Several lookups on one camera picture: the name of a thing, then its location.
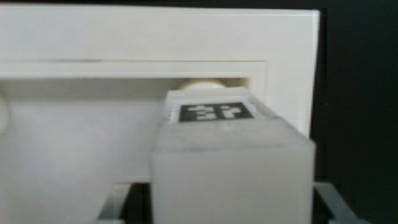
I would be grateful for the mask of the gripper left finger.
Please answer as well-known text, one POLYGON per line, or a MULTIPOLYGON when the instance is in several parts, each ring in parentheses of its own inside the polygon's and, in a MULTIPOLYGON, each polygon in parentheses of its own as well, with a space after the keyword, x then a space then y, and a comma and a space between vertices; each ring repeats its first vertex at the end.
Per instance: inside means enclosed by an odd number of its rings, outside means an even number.
POLYGON ((97 224, 152 224, 152 187, 118 183, 105 200, 97 224))

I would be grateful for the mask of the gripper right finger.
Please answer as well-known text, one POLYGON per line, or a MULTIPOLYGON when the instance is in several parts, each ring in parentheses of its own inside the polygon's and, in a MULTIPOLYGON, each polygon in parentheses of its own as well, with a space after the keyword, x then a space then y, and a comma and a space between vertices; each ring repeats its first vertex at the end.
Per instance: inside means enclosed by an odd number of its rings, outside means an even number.
POLYGON ((315 190, 333 214, 328 224, 374 224, 358 216, 335 185, 329 182, 317 182, 315 190))

